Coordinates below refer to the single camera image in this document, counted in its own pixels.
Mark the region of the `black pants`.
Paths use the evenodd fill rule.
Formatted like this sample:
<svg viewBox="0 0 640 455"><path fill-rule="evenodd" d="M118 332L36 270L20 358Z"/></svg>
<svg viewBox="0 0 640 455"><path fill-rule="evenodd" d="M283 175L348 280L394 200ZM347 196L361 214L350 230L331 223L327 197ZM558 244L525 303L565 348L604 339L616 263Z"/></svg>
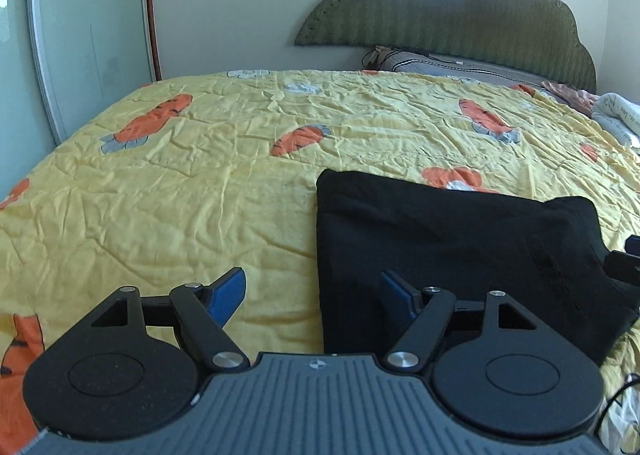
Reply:
<svg viewBox="0 0 640 455"><path fill-rule="evenodd" d="M390 349L397 336L378 297L387 270L461 300L502 290L598 363L638 319L638 287L604 272L587 198L536 202L333 170L319 176L317 198L326 351Z"/></svg>

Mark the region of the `yellow carrot print quilt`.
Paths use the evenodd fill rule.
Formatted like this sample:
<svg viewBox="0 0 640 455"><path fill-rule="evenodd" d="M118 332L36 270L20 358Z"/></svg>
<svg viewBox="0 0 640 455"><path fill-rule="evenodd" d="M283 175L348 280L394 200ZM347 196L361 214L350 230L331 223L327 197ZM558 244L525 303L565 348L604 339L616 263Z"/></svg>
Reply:
<svg viewBox="0 0 640 455"><path fill-rule="evenodd" d="M540 88L390 72L164 80L82 127L1 204L1 449L34 436L24 369L119 285L248 277L249 353L326 345L316 183L326 169L535 201L583 196L604 242L639 229L639 162Z"/></svg>

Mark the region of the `white folded blanket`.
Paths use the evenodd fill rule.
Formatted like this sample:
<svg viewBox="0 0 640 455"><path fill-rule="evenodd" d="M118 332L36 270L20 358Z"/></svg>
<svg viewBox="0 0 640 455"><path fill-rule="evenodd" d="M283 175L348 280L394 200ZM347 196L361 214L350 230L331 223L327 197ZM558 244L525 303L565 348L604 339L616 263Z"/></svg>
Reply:
<svg viewBox="0 0 640 455"><path fill-rule="evenodd" d="M593 104L591 118L624 148L640 148L640 108L617 93L605 93Z"/></svg>

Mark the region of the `pink floral cloth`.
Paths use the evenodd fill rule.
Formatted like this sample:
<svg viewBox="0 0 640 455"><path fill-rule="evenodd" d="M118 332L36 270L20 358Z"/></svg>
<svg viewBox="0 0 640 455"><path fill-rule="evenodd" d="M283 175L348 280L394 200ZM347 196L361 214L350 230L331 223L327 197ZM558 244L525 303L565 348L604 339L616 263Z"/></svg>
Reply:
<svg viewBox="0 0 640 455"><path fill-rule="evenodd" d="M541 82L541 87L587 117L592 115L593 105L599 100L597 94L592 94L586 90L575 90L568 85L558 84L557 82L545 80Z"/></svg>

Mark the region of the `grey striped pillow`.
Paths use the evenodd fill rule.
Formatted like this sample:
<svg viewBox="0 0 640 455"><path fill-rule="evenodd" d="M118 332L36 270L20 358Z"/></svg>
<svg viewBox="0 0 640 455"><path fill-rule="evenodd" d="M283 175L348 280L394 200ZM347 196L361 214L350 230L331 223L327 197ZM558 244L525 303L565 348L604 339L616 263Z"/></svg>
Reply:
<svg viewBox="0 0 640 455"><path fill-rule="evenodd" d="M447 76L507 87L523 84L538 88L546 81L544 77L501 65L380 46L363 58L363 67L370 71Z"/></svg>

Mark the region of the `green quilted headboard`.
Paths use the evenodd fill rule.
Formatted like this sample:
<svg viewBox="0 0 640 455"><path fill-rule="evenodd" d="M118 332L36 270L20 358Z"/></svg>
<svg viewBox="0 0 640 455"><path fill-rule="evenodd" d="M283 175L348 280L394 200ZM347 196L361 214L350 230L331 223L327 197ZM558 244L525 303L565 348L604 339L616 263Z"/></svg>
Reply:
<svg viewBox="0 0 640 455"><path fill-rule="evenodd" d="M561 0L321 0L295 42L460 56L578 89L597 87L591 54Z"/></svg>

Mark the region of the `white floral wardrobe door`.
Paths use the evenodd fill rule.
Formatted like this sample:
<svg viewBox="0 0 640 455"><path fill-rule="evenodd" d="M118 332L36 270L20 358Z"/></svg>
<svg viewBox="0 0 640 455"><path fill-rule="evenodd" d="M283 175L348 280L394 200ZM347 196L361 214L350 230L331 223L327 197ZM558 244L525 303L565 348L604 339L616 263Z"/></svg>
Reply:
<svg viewBox="0 0 640 455"><path fill-rule="evenodd" d="M1 0L1 189L157 77L146 0Z"/></svg>

